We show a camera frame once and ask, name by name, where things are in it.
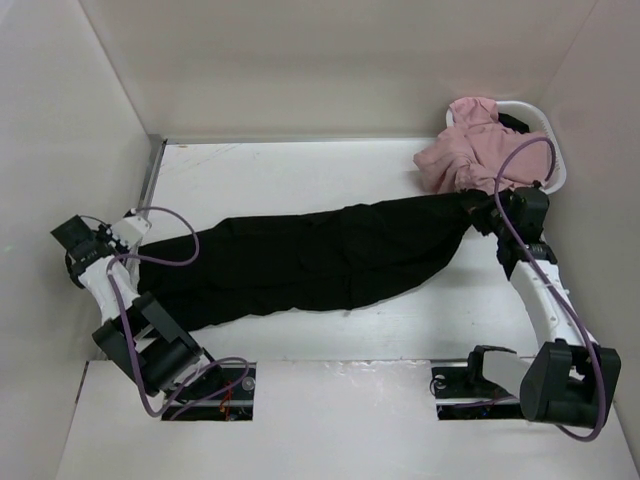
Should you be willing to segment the black trousers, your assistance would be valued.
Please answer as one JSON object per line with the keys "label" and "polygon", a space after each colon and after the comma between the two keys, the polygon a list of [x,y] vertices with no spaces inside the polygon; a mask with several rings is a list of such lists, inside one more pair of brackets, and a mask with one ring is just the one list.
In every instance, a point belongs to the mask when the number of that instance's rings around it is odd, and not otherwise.
{"label": "black trousers", "polygon": [[291,309],[353,310],[412,290],[444,269],[471,226],[470,191],[286,216],[227,218],[140,253],[138,289],[187,331]]}

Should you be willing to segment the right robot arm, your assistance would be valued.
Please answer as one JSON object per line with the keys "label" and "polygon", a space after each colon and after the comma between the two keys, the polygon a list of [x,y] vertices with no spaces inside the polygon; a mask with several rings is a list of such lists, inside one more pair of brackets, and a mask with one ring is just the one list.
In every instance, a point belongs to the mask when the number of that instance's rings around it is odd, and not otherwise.
{"label": "right robot arm", "polygon": [[570,302],[558,260],[543,239],[549,206],[542,190],[520,187],[496,193],[471,212],[474,227],[497,238],[497,260],[525,306],[539,351],[525,361],[506,347],[477,346],[463,380],[479,396],[498,386],[518,400],[526,420],[565,434],[586,428],[582,439],[591,441],[608,418],[621,358],[599,345]]}

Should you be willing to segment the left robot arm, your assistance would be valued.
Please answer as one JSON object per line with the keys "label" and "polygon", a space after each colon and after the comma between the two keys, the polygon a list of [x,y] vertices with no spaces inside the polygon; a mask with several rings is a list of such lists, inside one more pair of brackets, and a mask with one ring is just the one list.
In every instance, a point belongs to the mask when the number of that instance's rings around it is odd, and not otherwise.
{"label": "left robot arm", "polygon": [[129,260],[151,223],[131,211],[114,224],[90,227],[79,215],[51,231],[65,251],[65,266],[76,286],[96,301],[101,326],[92,334],[99,349],[142,393],[165,393],[172,401],[210,399],[228,387],[223,368],[149,292],[137,291]]}

